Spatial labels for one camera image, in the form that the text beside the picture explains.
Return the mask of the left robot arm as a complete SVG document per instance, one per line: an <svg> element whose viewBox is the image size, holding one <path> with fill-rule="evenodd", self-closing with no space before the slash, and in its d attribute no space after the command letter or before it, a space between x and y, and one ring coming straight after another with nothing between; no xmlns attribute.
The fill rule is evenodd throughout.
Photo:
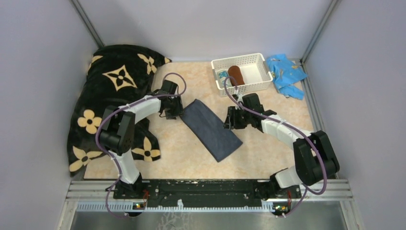
<svg viewBox="0 0 406 230"><path fill-rule="evenodd" d="M143 98L122 106L108 106L96 132L96 144L114 161L118 181L113 186L115 199L141 198L146 190L132 154L135 126L149 115L158 113L166 119L183 114L178 84L164 80L161 88Z"/></svg>

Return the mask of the white plastic basket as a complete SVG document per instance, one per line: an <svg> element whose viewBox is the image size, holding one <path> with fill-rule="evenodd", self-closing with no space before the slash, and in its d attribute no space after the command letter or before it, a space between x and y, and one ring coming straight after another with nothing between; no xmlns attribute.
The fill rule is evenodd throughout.
<svg viewBox="0 0 406 230"><path fill-rule="evenodd" d="M230 94L235 93L235 88L232 85L221 88L217 77L217 73L220 70L225 69L228 71L231 66L240 67L245 81L245 85L237 87L238 93L247 94L265 90L273 81L271 71L261 53L215 59L211 61L211 67L219 96L221 97L227 96L226 91Z"/></svg>

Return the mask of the brown towel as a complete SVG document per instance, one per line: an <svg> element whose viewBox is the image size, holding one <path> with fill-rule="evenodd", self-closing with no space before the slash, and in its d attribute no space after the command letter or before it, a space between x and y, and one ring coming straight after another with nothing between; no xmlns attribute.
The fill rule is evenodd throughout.
<svg viewBox="0 0 406 230"><path fill-rule="evenodd" d="M231 66L228 71L232 86L245 85L245 81L239 66Z"/></svg>

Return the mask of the grey blue towel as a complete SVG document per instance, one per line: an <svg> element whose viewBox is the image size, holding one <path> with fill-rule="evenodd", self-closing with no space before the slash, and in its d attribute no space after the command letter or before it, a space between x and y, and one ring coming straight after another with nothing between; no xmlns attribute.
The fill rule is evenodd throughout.
<svg viewBox="0 0 406 230"><path fill-rule="evenodd" d="M184 108L184 124L195 134L217 162L234 153L243 142L202 101L196 99Z"/></svg>

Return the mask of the teal rabbit pattern towel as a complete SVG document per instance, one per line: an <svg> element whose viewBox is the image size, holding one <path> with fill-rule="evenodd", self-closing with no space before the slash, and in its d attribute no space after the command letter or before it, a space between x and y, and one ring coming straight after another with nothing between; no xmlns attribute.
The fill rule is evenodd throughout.
<svg viewBox="0 0 406 230"><path fill-rule="evenodd" d="M221 88L224 88L224 86L229 87L231 85L231 83L228 79L229 75L228 75L227 70L225 70L225 69L220 70L217 73L217 77L219 79L218 81L219 81L219 85Z"/></svg>

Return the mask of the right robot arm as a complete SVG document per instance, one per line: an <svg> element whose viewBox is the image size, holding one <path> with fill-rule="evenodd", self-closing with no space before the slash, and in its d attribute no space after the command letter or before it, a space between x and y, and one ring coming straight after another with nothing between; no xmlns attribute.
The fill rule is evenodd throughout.
<svg viewBox="0 0 406 230"><path fill-rule="evenodd" d="M270 193L283 197L289 187L309 187L320 181L327 188L327 179L340 170L340 165L326 132L297 128L273 110L265 110L256 93L232 94L234 103L227 109L226 129L244 129L248 125L283 142L293 151L294 165L270 176Z"/></svg>

